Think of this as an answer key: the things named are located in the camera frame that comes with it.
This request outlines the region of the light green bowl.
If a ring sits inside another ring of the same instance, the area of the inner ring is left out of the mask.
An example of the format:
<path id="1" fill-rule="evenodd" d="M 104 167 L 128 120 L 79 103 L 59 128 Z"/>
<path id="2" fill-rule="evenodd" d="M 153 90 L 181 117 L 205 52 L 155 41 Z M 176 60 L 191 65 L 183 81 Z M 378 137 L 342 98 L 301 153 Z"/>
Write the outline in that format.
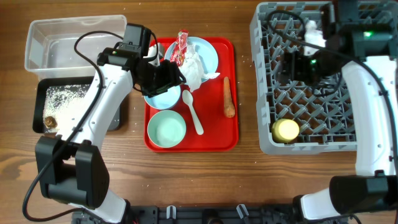
<path id="1" fill-rule="evenodd" d="M 147 134 L 152 143 L 161 148 L 171 148 L 182 142 L 187 131 L 183 117 L 175 111 L 163 110 L 151 117 Z"/>

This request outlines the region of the yellow plastic cup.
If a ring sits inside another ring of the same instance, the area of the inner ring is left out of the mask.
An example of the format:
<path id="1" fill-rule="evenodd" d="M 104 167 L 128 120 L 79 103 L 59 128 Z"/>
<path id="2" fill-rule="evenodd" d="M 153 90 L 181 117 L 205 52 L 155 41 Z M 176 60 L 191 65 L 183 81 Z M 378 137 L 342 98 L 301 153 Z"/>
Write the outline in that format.
<path id="1" fill-rule="evenodd" d="M 299 132 L 299 125 L 292 119 L 279 119 L 271 127 L 275 142 L 291 142 L 299 135 Z"/>

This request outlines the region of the orange carrot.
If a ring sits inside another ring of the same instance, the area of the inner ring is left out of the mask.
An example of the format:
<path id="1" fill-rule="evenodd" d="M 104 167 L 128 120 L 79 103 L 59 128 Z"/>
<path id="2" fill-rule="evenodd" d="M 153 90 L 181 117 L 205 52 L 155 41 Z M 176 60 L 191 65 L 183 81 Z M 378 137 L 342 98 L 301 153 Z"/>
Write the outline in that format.
<path id="1" fill-rule="evenodd" d="M 224 77 L 223 79 L 223 98 L 224 98 L 224 115 L 227 118 L 234 117 L 236 114 L 236 110 L 233 105 L 233 100 L 231 97 L 231 90 L 230 90 L 228 77 Z"/>

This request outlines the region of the pile of white rice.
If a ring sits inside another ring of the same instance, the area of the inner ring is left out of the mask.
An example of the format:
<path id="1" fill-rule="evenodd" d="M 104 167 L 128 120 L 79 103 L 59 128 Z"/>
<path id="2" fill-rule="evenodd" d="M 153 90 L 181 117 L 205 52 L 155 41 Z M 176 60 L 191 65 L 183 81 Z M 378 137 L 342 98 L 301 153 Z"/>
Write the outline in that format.
<path id="1" fill-rule="evenodd" d="M 43 122 L 52 117 L 56 127 L 44 125 L 44 133 L 56 133 L 68 126 L 75 110 L 83 106 L 83 99 L 90 88 L 90 84 L 51 86 L 46 90 L 43 109 Z"/>

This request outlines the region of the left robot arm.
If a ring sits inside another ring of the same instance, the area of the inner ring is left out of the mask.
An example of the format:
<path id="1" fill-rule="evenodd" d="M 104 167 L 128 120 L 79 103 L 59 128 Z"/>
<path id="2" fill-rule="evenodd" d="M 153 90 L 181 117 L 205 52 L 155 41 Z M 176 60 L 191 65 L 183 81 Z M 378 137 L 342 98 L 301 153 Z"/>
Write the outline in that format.
<path id="1" fill-rule="evenodd" d="M 101 223 L 137 223 L 130 203 L 109 189 L 109 172 L 100 149 L 125 97 L 136 90 L 154 97 L 185 83 L 174 62 L 149 56 L 155 34 L 128 24 L 114 47 L 92 63 L 95 76 L 83 109 L 54 138 L 42 136 L 35 146 L 38 174 L 32 181 L 45 198 L 71 205 Z"/>

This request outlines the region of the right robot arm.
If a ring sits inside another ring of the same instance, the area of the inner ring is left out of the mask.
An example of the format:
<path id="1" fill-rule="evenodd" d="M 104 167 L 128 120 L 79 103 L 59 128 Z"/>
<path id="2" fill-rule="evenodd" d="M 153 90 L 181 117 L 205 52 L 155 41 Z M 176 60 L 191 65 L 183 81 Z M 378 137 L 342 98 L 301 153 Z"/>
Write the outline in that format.
<path id="1" fill-rule="evenodd" d="M 355 175 L 335 176 L 327 189 L 299 198 L 304 220 L 397 209 L 396 23 L 361 22 L 357 1 L 321 9 L 324 47 L 286 53 L 278 79 L 315 88 L 341 73 L 348 87 L 357 141 Z"/>

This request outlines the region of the brown chocolate pastry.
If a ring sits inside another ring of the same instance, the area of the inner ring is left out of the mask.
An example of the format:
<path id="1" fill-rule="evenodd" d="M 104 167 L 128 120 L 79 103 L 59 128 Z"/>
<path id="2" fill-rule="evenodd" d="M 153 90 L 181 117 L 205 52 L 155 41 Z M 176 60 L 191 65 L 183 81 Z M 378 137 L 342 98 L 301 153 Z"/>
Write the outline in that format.
<path id="1" fill-rule="evenodd" d="M 58 126 L 56 119 L 53 116 L 47 116 L 44 119 L 44 125 L 48 128 L 48 129 L 53 129 L 56 128 Z"/>

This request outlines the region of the light blue bowl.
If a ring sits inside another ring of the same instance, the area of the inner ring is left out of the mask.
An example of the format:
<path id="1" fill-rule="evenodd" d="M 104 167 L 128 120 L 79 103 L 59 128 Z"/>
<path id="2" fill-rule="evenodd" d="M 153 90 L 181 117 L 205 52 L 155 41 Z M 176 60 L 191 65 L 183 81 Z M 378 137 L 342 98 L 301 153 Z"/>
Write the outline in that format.
<path id="1" fill-rule="evenodd" d="M 145 96 L 144 99 L 151 108 L 157 110 L 168 110 L 177 104 L 181 93 L 181 87 L 174 86 L 169 88 L 165 93 L 153 97 Z"/>

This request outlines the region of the red snack wrapper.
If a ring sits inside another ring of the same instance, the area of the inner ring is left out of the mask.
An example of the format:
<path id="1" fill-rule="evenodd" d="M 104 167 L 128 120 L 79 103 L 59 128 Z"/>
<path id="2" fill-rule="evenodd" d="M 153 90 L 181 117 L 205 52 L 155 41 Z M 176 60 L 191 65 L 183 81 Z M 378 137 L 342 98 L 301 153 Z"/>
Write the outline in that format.
<path id="1" fill-rule="evenodd" d="M 187 51 L 188 31 L 180 30 L 175 42 L 175 47 L 170 57 L 171 62 L 175 62 L 179 67 L 183 65 L 185 60 L 185 52 Z"/>

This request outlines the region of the white napkin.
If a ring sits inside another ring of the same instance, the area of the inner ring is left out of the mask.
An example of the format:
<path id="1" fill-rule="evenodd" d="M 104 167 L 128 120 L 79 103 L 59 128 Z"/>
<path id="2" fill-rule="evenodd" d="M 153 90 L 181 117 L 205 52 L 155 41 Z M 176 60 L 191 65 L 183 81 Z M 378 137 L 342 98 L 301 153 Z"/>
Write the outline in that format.
<path id="1" fill-rule="evenodd" d="M 182 75 L 186 79 L 190 92 L 199 89 L 202 80 L 215 79 L 220 76 L 220 73 L 206 73 L 203 64 L 200 60 L 199 54 L 195 51 L 196 45 L 188 44 L 185 52 L 185 59 L 182 66 L 179 67 Z"/>

